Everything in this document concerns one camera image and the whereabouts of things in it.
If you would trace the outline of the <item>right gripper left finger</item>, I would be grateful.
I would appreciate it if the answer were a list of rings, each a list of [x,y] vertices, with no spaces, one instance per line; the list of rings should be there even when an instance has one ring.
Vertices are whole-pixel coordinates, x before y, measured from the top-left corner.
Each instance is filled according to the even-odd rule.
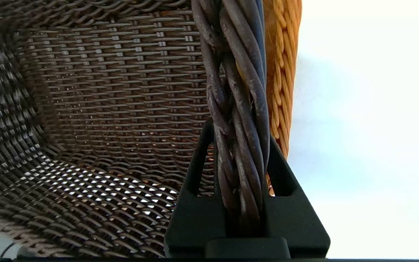
[[[198,196],[208,147],[213,142],[214,125],[209,119],[201,130],[164,237],[164,251],[169,259],[204,260],[208,243],[226,236],[226,213],[214,171],[213,196]]]

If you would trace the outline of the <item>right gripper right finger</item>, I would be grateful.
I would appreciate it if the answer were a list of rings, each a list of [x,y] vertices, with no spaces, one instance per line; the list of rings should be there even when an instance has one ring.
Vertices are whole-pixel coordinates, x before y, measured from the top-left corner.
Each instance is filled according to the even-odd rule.
[[[331,239],[274,138],[270,139],[267,175],[275,194],[263,188],[268,237],[286,239],[293,259],[324,259]]]

